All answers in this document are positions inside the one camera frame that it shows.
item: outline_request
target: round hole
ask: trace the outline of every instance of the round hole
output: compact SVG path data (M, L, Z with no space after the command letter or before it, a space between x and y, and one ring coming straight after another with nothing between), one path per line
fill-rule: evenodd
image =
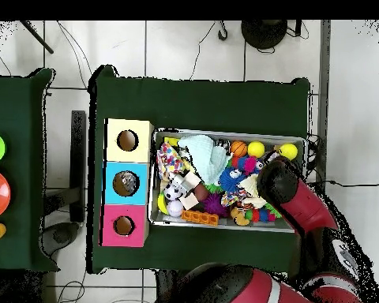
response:
M134 229L133 220L128 216L120 216L114 221L114 230L117 234L128 236Z
M117 144L121 150L130 152L137 148L139 139L132 130L124 130L119 133Z
M120 196L132 196L139 189L139 177L134 172L124 170L114 176L112 187Z

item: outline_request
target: metal tray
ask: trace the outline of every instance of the metal tray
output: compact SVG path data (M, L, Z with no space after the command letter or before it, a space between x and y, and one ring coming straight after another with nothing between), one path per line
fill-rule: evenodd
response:
M171 129L158 128L152 134L152 143L159 148L163 143L164 137L182 138L191 135L206 135L213 140L242 140L245 143L259 140L264 144L267 152L271 151L274 145L292 143L298 148L298 155L295 158L295 162L302 167L303 175L306 175L306 162L307 162L307 141L301 137L283 137L283 136L268 136L268 135L255 135L248 133L219 133L212 131L201 130L187 130L187 129ZM159 211L157 207L157 197L160 190L160 179L157 171L157 164L153 157L150 167L150 187L149 187L149 199L148 199L148 220L151 224L163 225L163 226L191 226L197 228L206 229L232 229L232 230L261 230L272 231L282 233L293 233L294 230L284 219L276 219L275 222L258 222L251 223L248 226L238 226L232 218L219 219L218 226L207 226L205 224L198 224L187 222L181 218L175 218L169 215L165 215Z

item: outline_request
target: green table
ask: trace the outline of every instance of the green table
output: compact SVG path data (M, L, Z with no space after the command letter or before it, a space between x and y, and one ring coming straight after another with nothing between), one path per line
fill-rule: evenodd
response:
M52 70L29 77L0 77L0 136L7 152L0 173L9 182L11 201L0 215L7 232L0 239L0 268L53 271L56 266L39 247L43 220L42 104Z
M103 120L127 118L149 120L156 128L306 137L309 89L304 78L292 84L133 79L117 78L112 66L100 66L89 87L88 161L94 163L88 167L88 270L188 270L224 262L288 271L295 234L151 225L143 248L100 247Z

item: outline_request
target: yellow ball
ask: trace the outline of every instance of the yellow ball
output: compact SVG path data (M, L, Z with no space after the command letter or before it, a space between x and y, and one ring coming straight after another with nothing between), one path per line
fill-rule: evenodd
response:
M289 160L295 159L298 155L298 149L291 143L281 145L280 155L287 157Z
M256 158L260 158L265 153L264 145L261 142L251 142L247 152Z

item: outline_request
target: orange basketball ball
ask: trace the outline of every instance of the orange basketball ball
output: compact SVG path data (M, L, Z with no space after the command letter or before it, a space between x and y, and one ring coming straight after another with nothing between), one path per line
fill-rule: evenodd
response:
M235 140L231 144L231 152L233 152L234 157L243 157L247 153L247 145L240 140Z

